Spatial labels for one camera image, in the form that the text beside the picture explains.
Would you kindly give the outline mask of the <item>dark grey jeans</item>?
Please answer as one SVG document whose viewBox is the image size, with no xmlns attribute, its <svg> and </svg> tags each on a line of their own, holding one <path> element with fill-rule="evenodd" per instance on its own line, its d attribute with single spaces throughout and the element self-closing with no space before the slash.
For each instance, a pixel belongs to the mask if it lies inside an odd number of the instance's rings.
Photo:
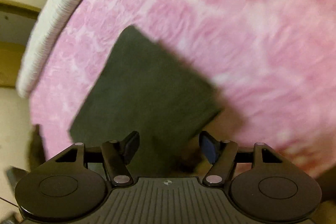
<svg viewBox="0 0 336 224">
<path fill-rule="evenodd" d="M 214 88 L 134 26 L 118 37 L 75 117 L 70 135 L 88 147 L 137 131 L 132 176 L 191 174 L 201 161 L 190 142 L 219 112 Z"/>
</svg>

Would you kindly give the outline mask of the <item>pink rose bedspread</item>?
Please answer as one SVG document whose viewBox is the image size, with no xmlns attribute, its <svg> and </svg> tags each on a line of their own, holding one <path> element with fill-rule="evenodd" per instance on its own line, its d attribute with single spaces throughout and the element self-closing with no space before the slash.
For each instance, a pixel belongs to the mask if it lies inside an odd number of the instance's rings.
<svg viewBox="0 0 336 224">
<path fill-rule="evenodd" d="M 263 141 L 311 176 L 335 164 L 335 0 L 83 0 L 30 96 L 48 157 L 70 145 L 68 129 L 130 24 L 245 119 L 224 112 L 210 132 Z"/>
</svg>

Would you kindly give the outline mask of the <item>wooden door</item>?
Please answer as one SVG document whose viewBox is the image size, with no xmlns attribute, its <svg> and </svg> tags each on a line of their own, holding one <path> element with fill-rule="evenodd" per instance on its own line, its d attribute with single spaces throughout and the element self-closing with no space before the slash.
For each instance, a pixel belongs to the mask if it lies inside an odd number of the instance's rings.
<svg viewBox="0 0 336 224">
<path fill-rule="evenodd" d="M 1 42 L 1 86 L 15 87 L 25 46 Z"/>
</svg>

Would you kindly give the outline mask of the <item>white rolled quilt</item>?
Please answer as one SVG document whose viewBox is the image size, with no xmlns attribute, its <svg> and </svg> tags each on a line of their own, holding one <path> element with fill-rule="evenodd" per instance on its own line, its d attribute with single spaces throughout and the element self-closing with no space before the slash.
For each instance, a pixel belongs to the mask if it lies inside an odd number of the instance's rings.
<svg viewBox="0 0 336 224">
<path fill-rule="evenodd" d="M 60 32 L 82 0 L 47 0 L 30 33 L 18 72 L 16 90 L 30 96 Z"/>
</svg>

